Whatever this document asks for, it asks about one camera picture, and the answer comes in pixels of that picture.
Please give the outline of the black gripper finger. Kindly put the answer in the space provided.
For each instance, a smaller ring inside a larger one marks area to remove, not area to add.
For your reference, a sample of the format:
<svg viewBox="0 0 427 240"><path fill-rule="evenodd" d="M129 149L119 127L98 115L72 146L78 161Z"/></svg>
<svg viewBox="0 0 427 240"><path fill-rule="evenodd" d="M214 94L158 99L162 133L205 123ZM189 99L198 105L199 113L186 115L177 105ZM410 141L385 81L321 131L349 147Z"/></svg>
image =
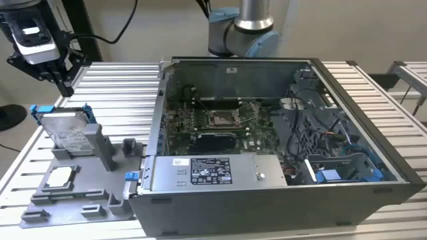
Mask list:
<svg viewBox="0 0 427 240"><path fill-rule="evenodd" d="M85 53L74 48L67 48L64 55L55 63L55 84L63 97L74 95L72 82L85 63Z"/></svg>
<svg viewBox="0 0 427 240"><path fill-rule="evenodd" d="M63 73L58 60L30 64L23 55L15 52L7 58L7 63L39 81L63 82Z"/></svg>

